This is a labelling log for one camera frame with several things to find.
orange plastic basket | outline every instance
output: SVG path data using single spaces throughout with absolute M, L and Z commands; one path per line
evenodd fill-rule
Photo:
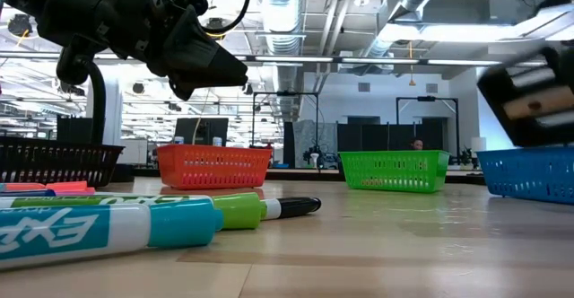
M 161 181 L 178 189 L 259 187 L 271 155 L 271 149 L 210 145 L 158 148 Z

black metal frame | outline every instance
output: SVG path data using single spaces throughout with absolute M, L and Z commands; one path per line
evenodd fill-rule
M 318 92 L 253 92 L 252 119 L 251 119 L 251 145 L 255 145 L 255 108 L 257 95 L 275 95 L 275 96 L 315 96 L 315 145 L 319 146 L 319 93 Z
M 397 97 L 396 98 L 396 124 L 400 124 L 400 115 L 399 112 L 399 102 L 403 100 L 408 101 L 420 101 L 420 102 L 434 102 L 434 101 L 452 101 L 455 103 L 455 117 L 456 117 L 456 126 L 457 126 L 457 161 L 460 162 L 460 131 L 458 126 L 458 98 L 449 98 L 449 97 L 434 97 L 434 96 L 422 96 L 422 97 Z

blue plastic basket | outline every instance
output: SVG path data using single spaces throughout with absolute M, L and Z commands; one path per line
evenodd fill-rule
M 574 148 L 479 152 L 493 195 L 574 204 Z

black wire basket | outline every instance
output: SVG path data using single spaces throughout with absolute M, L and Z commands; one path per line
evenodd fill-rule
M 123 146 L 0 136 L 0 182 L 87 181 L 104 187 Z

green basket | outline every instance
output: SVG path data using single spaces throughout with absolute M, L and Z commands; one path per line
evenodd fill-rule
M 339 153 L 347 184 L 355 189 L 432 193 L 447 176 L 444 151 L 376 151 Z

